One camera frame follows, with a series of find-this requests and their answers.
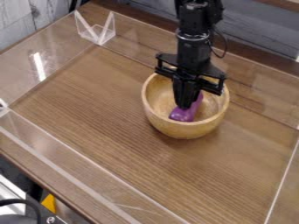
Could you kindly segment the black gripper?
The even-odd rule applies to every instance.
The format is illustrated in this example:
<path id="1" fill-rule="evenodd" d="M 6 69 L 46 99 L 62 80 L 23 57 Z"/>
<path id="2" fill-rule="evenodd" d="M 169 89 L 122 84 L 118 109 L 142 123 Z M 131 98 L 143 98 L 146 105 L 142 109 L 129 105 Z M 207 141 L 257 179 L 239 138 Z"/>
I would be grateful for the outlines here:
<path id="1" fill-rule="evenodd" d="M 193 65 L 181 65 L 179 56 L 158 53 L 155 71 L 173 80 L 174 98 L 178 106 L 189 109 L 198 100 L 201 91 L 222 95 L 227 75 L 206 60 Z"/>

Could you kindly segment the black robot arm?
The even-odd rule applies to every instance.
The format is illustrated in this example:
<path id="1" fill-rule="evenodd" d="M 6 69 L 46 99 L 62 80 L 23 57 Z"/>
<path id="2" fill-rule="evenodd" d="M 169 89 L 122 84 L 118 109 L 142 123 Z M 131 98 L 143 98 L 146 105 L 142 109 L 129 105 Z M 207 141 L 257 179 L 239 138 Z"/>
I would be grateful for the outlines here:
<path id="1" fill-rule="evenodd" d="M 227 75 L 213 65 L 217 24 L 223 19 L 222 0 L 175 0 L 179 26 L 177 53 L 159 52 L 155 72 L 173 80 L 175 104 L 190 109 L 201 91 L 222 95 Z"/>

